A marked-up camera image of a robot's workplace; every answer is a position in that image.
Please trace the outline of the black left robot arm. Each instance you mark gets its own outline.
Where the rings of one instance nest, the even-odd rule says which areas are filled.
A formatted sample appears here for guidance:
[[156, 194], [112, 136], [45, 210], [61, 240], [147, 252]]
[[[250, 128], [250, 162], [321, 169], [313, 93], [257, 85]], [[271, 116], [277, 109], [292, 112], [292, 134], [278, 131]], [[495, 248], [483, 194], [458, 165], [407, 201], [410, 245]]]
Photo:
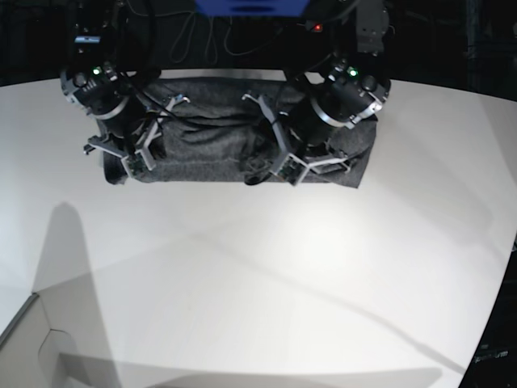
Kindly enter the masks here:
[[245, 184], [278, 180], [357, 188], [376, 138], [377, 115], [391, 89], [378, 58], [389, 15], [382, 1], [345, 1], [326, 21], [332, 50], [291, 70], [274, 95], [245, 93], [262, 119], [246, 160]]

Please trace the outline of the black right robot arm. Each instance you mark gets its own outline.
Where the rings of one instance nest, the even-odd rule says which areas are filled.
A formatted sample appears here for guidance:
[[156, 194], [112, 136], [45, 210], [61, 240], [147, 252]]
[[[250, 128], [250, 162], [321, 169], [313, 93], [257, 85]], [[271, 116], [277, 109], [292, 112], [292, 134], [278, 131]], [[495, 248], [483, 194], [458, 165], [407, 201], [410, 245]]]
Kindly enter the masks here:
[[60, 74], [65, 98], [99, 125], [100, 133], [87, 140], [83, 152], [101, 153], [105, 180], [114, 185], [156, 168], [161, 123], [189, 100], [179, 94], [160, 103], [145, 93], [159, 70], [129, 76], [118, 69], [123, 10], [122, 1], [78, 3], [69, 64]]

